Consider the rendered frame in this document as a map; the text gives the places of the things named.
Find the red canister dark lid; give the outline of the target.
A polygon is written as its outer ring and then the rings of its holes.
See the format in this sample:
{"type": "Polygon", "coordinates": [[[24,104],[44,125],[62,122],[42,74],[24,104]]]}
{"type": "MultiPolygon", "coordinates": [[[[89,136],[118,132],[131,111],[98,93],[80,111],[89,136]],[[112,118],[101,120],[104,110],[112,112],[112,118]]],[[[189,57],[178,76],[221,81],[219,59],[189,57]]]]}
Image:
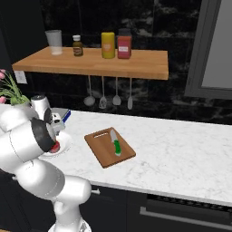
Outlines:
{"type": "Polygon", "coordinates": [[[117,36],[118,58],[131,58],[131,30],[128,28],[121,28],[117,36]]]}

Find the white wall socket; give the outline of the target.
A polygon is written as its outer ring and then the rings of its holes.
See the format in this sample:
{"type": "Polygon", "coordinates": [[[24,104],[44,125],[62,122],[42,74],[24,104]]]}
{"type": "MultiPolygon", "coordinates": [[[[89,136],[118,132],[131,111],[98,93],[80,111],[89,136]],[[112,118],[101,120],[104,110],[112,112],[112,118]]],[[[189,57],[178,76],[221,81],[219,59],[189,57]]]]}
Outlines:
{"type": "Polygon", "coordinates": [[[27,84],[24,71],[14,71],[15,79],[18,83],[27,84]]]}

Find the brown bottle white cap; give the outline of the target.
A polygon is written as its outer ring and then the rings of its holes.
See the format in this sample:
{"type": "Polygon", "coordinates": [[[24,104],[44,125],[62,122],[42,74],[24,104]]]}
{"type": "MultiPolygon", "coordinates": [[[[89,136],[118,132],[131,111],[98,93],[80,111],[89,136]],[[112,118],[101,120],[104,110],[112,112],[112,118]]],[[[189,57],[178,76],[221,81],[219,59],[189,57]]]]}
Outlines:
{"type": "Polygon", "coordinates": [[[83,56],[81,37],[77,34],[74,35],[72,38],[73,38],[73,43],[72,43],[73,54],[75,56],[83,56]]]}

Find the green handled knife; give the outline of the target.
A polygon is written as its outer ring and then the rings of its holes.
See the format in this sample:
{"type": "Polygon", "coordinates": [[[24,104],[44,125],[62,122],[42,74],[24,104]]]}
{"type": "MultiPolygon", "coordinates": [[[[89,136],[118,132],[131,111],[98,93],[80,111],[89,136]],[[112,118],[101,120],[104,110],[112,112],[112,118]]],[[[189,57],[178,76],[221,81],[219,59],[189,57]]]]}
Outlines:
{"type": "Polygon", "coordinates": [[[110,135],[111,135],[111,142],[114,145],[115,155],[120,156],[121,155],[121,145],[119,143],[119,140],[117,138],[115,130],[111,130],[110,135]]]}

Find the wooden cutting board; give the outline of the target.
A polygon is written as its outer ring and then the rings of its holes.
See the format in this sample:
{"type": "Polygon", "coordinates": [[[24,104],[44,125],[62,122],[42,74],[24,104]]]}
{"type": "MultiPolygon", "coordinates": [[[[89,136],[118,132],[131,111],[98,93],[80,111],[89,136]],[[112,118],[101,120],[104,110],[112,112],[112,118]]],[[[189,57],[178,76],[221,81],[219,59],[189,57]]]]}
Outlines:
{"type": "Polygon", "coordinates": [[[136,152],[133,148],[113,127],[85,135],[84,139],[104,169],[136,156],[136,152]],[[115,147],[111,141],[111,130],[115,131],[119,140],[121,146],[120,156],[115,154],[115,147]]]}

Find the red meat piece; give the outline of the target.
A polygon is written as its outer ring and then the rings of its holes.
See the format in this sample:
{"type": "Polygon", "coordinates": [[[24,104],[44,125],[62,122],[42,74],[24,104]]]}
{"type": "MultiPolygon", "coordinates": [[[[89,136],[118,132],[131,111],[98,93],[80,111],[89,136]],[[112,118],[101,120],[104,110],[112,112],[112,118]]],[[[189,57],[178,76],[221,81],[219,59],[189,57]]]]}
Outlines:
{"type": "Polygon", "coordinates": [[[60,143],[59,143],[59,142],[56,142],[56,143],[52,146],[50,152],[51,152],[51,153],[55,153],[55,152],[57,152],[59,149],[60,149],[60,143]]]}

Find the yellow canister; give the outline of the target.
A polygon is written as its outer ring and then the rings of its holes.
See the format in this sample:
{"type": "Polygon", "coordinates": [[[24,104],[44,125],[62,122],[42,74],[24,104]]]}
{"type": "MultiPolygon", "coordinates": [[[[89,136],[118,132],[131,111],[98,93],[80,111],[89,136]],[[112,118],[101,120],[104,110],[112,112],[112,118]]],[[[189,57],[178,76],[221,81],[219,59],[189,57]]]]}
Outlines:
{"type": "Polygon", "coordinates": [[[112,59],[115,57],[115,34],[102,33],[101,34],[101,56],[105,59],[112,59]]]}

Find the hanging slotted metal spatula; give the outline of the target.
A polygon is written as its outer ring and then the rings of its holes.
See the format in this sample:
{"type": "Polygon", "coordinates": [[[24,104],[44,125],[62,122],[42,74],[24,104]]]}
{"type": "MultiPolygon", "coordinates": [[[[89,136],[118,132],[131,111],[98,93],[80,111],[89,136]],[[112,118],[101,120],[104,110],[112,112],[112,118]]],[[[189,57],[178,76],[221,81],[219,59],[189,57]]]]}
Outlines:
{"type": "MultiPolygon", "coordinates": [[[[104,77],[101,78],[101,87],[104,87],[104,77]]],[[[105,94],[103,94],[99,101],[99,108],[103,110],[106,107],[107,107],[107,99],[105,97],[105,94]]]]}

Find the grey flat block blue edge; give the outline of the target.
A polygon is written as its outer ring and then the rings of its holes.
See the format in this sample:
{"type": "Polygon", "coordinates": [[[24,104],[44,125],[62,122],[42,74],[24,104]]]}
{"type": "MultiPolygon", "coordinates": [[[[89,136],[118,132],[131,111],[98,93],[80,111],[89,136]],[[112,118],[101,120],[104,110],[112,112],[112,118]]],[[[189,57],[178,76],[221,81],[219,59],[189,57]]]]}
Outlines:
{"type": "Polygon", "coordinates": [[[66,122],[71,116],[71,111],[64,108],[52,108],[53,120],[55,122],[63,121],[66,122]]]}

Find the pink flower plant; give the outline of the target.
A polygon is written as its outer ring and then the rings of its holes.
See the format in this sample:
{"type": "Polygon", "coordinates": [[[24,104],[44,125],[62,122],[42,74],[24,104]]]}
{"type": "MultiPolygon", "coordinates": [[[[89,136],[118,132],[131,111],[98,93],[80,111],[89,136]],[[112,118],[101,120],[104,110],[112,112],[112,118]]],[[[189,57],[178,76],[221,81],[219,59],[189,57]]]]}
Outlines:
{"type": "Polygon", "coordinates": [[[11,105],[30,102],[18,88],[11,73],[4,69],[0,69],[0,103],[4,104],[7,101],[10,101],[11,105]]]}

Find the white round plate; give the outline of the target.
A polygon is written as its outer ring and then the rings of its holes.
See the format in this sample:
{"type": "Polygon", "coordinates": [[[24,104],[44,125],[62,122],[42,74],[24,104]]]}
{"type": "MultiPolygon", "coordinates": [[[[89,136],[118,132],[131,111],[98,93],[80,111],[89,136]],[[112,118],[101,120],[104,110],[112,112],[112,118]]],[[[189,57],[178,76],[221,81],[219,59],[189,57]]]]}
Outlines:
{"type": "Polygon", "coordinates": [[[65,132],[63,130],[59,133],[59,135],[56,137],[56,139],[60,143],[60,149],[55,153],[46,152],[40,156],[40,159],[51,159],[51,158],[55,158],[61,154],[64,154],[66,151],[68,151],[70,149],[70,147],[73,144],[72,137],[67,132],[65,132]]]}

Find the black oven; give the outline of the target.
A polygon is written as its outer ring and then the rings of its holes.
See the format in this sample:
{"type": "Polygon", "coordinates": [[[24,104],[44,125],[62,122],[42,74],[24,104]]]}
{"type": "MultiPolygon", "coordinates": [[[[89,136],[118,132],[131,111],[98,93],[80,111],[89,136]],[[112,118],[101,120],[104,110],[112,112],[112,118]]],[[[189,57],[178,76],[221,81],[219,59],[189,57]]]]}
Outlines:
{"type": "Polygon", "coordinates": [[[140,214],[140,207],[145,207],[150,212],[232,226],[232,207],[129,191],[127,232],[232,232],[220,228],[143,216],[140,214]]]}

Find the hanging metal ladle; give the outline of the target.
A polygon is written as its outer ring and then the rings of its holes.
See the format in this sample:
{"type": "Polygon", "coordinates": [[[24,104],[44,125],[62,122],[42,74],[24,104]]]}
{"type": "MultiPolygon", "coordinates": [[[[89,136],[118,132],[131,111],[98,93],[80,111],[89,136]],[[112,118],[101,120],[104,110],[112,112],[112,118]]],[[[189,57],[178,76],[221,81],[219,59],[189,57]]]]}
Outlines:
{"type": "Polygon", "coordinates": [[[83,102],[86,106],[93,106],[93,104],[95,103],[95,98],[92,96],[92,86],[91,86],[90,75],[88,76],[88,81],[89,81],[89,88],[90,88],[90,96],[87,96],[86,98],[84,98],[83,102]]]}

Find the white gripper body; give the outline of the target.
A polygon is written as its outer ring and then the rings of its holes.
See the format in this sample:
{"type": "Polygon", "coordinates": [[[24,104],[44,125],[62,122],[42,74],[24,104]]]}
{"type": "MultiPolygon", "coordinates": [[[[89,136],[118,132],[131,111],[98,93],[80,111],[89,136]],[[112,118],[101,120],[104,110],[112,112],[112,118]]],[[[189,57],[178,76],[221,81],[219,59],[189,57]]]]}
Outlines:
{"type": "Polygon", "coordinates": [[[54,126],[55,135],[58,136],[60,131],[65,129],[65,124],[61,121],[54,126]]]}

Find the black drawer front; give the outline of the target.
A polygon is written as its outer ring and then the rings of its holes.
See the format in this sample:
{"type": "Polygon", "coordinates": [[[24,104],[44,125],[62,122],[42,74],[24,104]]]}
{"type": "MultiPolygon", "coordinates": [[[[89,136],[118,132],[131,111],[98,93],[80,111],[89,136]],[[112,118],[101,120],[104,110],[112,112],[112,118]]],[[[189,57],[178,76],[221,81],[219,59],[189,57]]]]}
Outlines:
{"type": "Polygon", "coordinates": [[[126,232],[127,192],[116,188],[92,185],[92,190],[99,189],[101,194],[91,194],[80,205],[83,219],[92,232],[126,232]]]}

